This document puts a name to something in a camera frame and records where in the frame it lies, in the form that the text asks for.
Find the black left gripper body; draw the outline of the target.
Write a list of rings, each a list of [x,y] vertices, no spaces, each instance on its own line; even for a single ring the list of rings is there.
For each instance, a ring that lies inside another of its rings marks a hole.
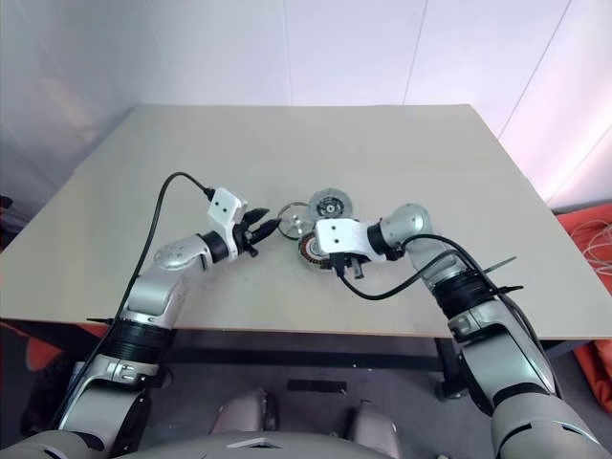
[[[255,223],[257,220],[244,218],[234,227],[233,238],[239,254],[247,253],[250,257],[258,255],[254,245],[259,242],[259,228],[252,227]]]

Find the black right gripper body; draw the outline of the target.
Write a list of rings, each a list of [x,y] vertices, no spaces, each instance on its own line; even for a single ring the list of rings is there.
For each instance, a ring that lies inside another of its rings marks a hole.
[[[363,279],[364,273],[362,265],[369,262],[369,258],[365,255],[356,253],[345,254],[345,266],[353,271],[355,279]]]

